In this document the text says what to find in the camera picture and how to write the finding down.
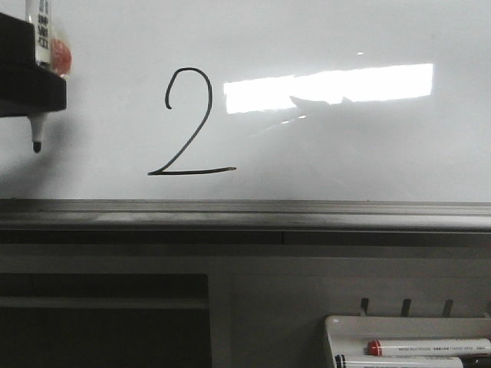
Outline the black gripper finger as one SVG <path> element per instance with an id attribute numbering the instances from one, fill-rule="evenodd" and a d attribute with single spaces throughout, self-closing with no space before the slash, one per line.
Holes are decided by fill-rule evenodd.
<path id="1" fill-rule="evenodd" d="M 67 108 L 66 81 L 37 65 L 34 26 L 1 14 L 1 116 L 26 117 Z"/>

